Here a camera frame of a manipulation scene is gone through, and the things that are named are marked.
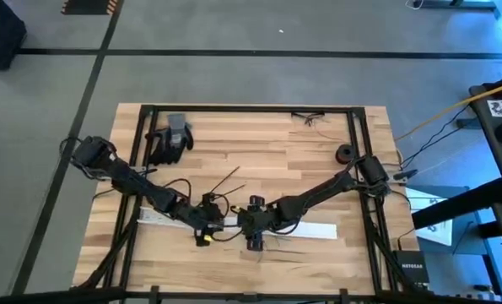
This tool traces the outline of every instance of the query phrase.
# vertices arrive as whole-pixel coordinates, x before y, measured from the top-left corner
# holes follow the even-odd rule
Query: white cable
[[[425,0],[419,0],[419,6],[418,7],[414,7],[414,6],[410,6],[408,5],[408,3],[412,1],[412,0],[406,0],[406,2],[404,3],[404,6],[407,7],[407,8],[410,8],[410,9],[413,9],[413,10],[418,10],[420,9],[421,7],[423,7],[423,2],[425,2]]]

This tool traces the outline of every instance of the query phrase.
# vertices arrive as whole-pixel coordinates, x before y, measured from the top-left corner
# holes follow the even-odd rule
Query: black metal frame
[[[493,1],[464,1],[464,0],[416,0],[413,2],[415,8],[459,8],[471,10],[486,10],[494,12],[496,5]]]
[[[228,111],[228,112],[307,112],[313,113],[324,111],[326,113],[344,113],[348,119],[348,132],[351,144],[354,147],[356,156],[360,156],[359,143],[356,133],[356,122],[359,120],[361,136],[363,139],[363,150],[366,154],[372,154],[369,129],[363,107],[317,107],[317,106],[157,106],[143,105],[138,115],[138,124],[132,143],[132,151],[129,160],[130,166],[135,166],[138,161],[138,151],[143,137],[146,118],[151,116],[148,130],[154,131],[157,125],[158,116],[162,111]],[[148,158],[151,154],[152,142],[147,141],[142,160],[142,165],[147,166]],[[121,197],[120,208],[116,218],[114,235],[112,237],[111,251],[103,259],[100,266],[90,276],[89,280],[71,290],[55,291],[27,295],[13,295],[0,297],[0,303],[91,303],[100,301],[121,300],[127,298],[149,299],[149,303],[158,304],[164,299],[217,299],[217,300],[237,300],[237,301],[338,301],[341,304],[361,301],[378,301],[387,303],[412,303],[417,299],[417,303],[494,303],[492,301],[480,301],[461,299],[457,297],[435,296],[427,291],[416,291],[408,278],[403,274],[401,267],[393,257],[390,248],[389,236],[384,216],[384,209],[381,202],[375,200],[375,210],[377,224],[373,223],[370,217],[370,198],[359,195],[361,210],[364,222],[364,232],[366,245],[369,254],[370,272],[375,294],[369,295],[349,295],[346,289],[339,289],[338,294],[307,295],[307,294],[259,294],[259,293],[186,293],[186,292],[163,292],[158,286],[152,286],[150,292],[129,292],[126,291],[130,268],[132,263],[132,251],[137,237],[138,223],[136,219],[139,215],[139,208],[143,198],[137,196],[132,206],[132,215],[129,222],[124,227],[124,221],[130,197]],[[117,287],[112,287],[116,256],[124,243],[127,248],[123,257],[121,278]],[[381,284],[381,273],[375,247],[381,251],[386,260],[386,273],[390,290],[384,290]],[[96,286],[101,277],[105,278],[102,288]],[[398,283],[401,283],[403,292],[399,291]]]

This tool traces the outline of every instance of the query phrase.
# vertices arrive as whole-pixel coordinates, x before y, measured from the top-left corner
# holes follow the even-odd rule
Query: white plastic strip
[[[225,225],[234,225],[237,219],[234,216],[230,216],[224,219]],[[172,227],[191,229],[188,225],[181,223],[178,220],[172,220],[167,218],[166,216],[158,213],[157,211],[149,208],[149,207],[140,207],[140,217],[138,219],[138,223],[140,224],[150,224],[150,225],[167,225]],[[280,232],[290,231],[293,226],[285,228]],[[225,231],[228,232],[238,232],[240,228],[238,227],[230,227],[225,228]],[[272,232],[264,231],[266,235],[274,235]],[[287,237],[308,237],[308,238],[317,238],[317,239],[326,239],[326,240],[337,240],[337,225],[334,224],[322,224],[322,223],[308,223],[308,222],[300,222],[298,227]]]

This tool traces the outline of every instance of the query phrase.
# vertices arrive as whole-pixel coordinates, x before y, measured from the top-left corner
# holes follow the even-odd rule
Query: black box
[[[395,258],[402,267],[404,274],[413,283],[425,289],[429,286],[429,274],[425,266],[425,258],[419,251],[394,251]]]

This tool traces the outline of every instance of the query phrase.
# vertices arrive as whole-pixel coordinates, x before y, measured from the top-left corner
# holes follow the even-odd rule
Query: yellow cable
[[[480,95],[475,95],[475,96],[472,96],[472,97],[470,97],[470,98],[466,98],[466,99],[465,99],[465,100],[463,100],[463,101],[457,102],[457,103],[456,103],[455,105],[453,105],[453,106],[448,106],[448,107],[446,107],[443,111],[441,111],[440,113],[438,113],[438,114],[434,115],[433,117],[431,117],[430,119],[428,119],[428,120],[426,120],[426,121],[424,121],[424,122],[420,123],[417,127],[413,128],[410,132],[408,132],[408,133],[406,133],[406,134],[404,134],[404,135],[402,135],[402,136],[399,136],[399,137],[395,138],[395,141],[401,140],[401,139],[403,139],[403,138],[407,137],[408,135],[410,135],[410,134],[412,134],[412,133],[414,133],[414,132],[418,131],[421,127],[423,127],[423,126],[427,125],[429,122],[435,121],[436,119],[438,119],[438,118],[440,118],[440,117],[444,116],[444,114],[446,114],[447,112],[449,112],[449,111],[451,111],[451,110],[455,109],[455,108],[456,108],[456,107],[458,107],[458,106],[462,106],[462,105],[469,104],[470,102],[473,102],[473,101],[475,101],[475,100],[482,99],[483,97],[487,97],[487,96],[489,96],[489,95],[492,95],[492,94],[494,94],[494,93],[498,93],[498,92],[500,92],[500,91],[502,91],[502,86],[501,86],[501,87],[498,87],[498,88],[496,88],[496,89],[494,89],[494,90],[490,90],[490,91],[484,92],[484,93],[482,93],[482,94],[480,94]]]

